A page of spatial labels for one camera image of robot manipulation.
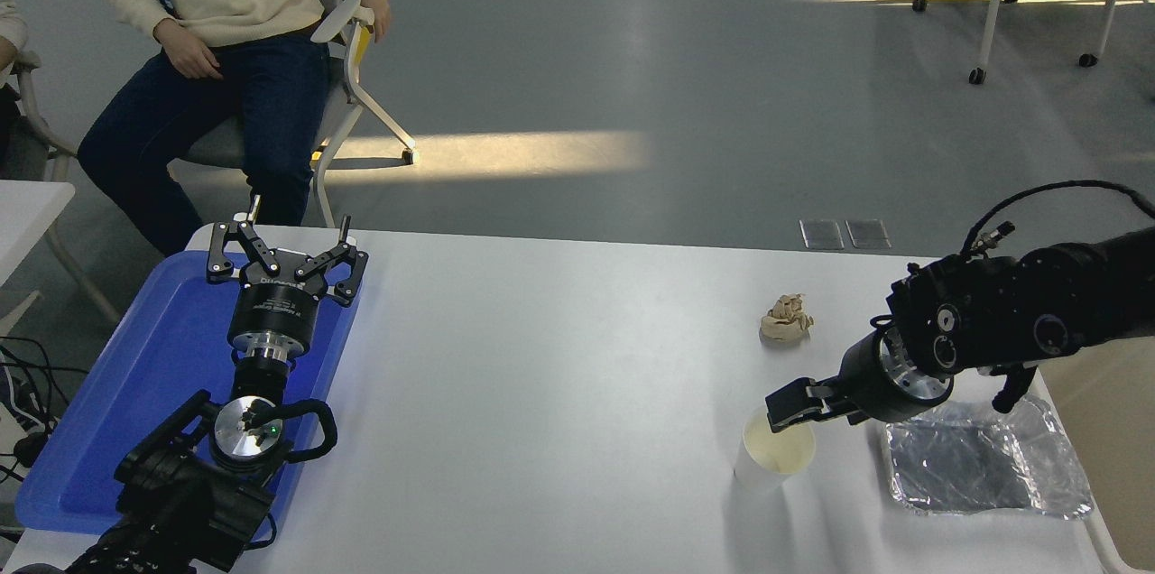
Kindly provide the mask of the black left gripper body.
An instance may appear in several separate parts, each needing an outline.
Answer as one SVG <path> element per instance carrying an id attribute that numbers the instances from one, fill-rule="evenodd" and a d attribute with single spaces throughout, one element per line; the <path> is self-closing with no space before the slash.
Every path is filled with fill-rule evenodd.
<path id="1" fill-rule="evenodd" d="M 314 337 L 320 297 L 326 283 L 321 274 L 297 281 L 296 271 L 310 258 L 298 252 L 276 252 L 276 275 L 268 275 L 256 261 L 243 268 L 243 290 L 236 300 L 234 316 L 228 328 L 228 343 L 248 349 L 263 334 L 289 341 L 293 349 L 310 349 Z"/>

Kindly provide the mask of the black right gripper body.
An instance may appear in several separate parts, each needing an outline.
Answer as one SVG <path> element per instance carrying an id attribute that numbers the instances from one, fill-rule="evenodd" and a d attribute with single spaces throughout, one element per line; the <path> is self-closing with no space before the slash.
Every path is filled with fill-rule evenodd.
<path id="1" fill-rule="evenodd" d="M 845 350 L 837 374 L 841 396 L 854 407 L 849 425 L 864 422 L 903 422 L 901 401 L 891 377 L 884 373 L 884 333 L 872 331 Z"/>

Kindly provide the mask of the person's right hand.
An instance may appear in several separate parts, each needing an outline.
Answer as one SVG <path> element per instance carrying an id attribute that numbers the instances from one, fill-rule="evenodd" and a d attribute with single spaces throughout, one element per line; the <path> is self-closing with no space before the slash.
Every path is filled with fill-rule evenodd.
<path id="1" fill-rule="evenodd" d="M 152 27 L 152 38 L 161 44 L 170 64 L 185 79 L 224 79 L 213 51 L 176 18 L 162 18 Z"/>

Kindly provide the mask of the person's left hand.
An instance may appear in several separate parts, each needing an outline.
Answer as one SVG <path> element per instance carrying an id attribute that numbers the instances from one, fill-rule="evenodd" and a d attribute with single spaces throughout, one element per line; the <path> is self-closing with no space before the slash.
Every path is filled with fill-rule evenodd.
<path id="1" fill-rule="evenodd" d="M 388 0 L 360 0 L 363 7 L 373 12 L 373 23 L 370 27 L 373 43 L 383 40 L 392 27 L 392 6 Z"/>

